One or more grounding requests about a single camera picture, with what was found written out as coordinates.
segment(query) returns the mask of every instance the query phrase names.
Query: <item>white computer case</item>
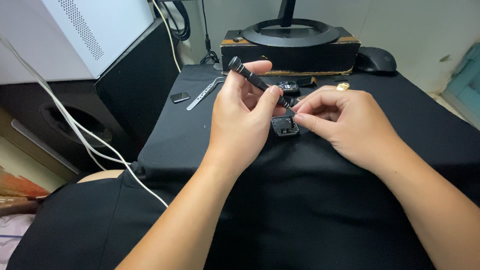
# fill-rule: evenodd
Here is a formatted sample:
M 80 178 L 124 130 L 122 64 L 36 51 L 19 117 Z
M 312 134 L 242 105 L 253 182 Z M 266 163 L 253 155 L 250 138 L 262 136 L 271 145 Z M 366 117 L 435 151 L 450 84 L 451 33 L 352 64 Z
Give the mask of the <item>white computer case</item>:
M 0 0 L 0 31 L 47 81 L 98 78 L 152 22 L 147 0 Z M 0 43 L 0 85 L 34 81 Z

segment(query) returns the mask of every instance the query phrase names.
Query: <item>black speaker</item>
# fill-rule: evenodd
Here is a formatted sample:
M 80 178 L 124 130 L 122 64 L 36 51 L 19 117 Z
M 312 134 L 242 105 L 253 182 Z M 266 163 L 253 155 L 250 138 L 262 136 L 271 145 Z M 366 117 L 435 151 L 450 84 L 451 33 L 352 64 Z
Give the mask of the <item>black speaker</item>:
M 167 30 L 157 19 L 99 79 L 49 85 L 79 124 L 130 162 L 136 160 L 151 134 L 177 75 Z M 78 169 L 99 171 L 39 84 L 0 86 L 0 106 Z M 106 146 L 83 134 L 97 151 L 118 159 Z M 107 169 L 124 168 L 97 159 Z

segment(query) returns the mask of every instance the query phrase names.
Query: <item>forearm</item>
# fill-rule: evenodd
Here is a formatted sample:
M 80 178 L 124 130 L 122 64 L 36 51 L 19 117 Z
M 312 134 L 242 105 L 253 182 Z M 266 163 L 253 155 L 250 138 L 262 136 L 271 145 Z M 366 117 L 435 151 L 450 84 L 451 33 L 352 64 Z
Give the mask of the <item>forearm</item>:
M 403 142 L 374 171 L 438 269 L 480 268 L 480 209 Z
M 117 269 L 203 269 L 218 217 L 236 177 L 201 165 Z

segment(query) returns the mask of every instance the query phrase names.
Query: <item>left hand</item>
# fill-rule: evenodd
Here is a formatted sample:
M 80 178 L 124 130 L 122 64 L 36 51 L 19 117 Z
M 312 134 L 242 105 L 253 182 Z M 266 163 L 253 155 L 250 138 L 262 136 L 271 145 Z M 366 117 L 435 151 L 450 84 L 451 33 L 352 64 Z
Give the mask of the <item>left hand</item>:
M 255 74 L 272 68 L 270 61 L 244 65 Z M 276 107 L 282 94 L 277 86 L 262 92 L 242 75 L 228 73 L 213 106 L 210 144 L 202 165 L 219 167 L 238 177 L 264 147 L 272 116 L 285 114 L 285 108 Z

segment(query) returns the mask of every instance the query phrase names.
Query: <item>hand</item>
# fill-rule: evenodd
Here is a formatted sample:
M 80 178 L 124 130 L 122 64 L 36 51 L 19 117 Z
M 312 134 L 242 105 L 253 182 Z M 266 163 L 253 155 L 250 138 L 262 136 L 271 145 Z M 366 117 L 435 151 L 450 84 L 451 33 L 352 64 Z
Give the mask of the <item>hand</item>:
M 272 68 L 272 63 L 256 61 L 245 67 L 262 74 Z M 262 92 L 242 75 L 230 72 L 213 106 L 210 144 L 202 164 L 239 176 L 264 147 L 272 116 L 285 114 L 285 108 L 276 107 L 282 94 L 277 86 Z
M 345 158 L 373 171 L 404 145 L 373 97 L 323 86 L 293 107 L 294 121 L 329 141 Z

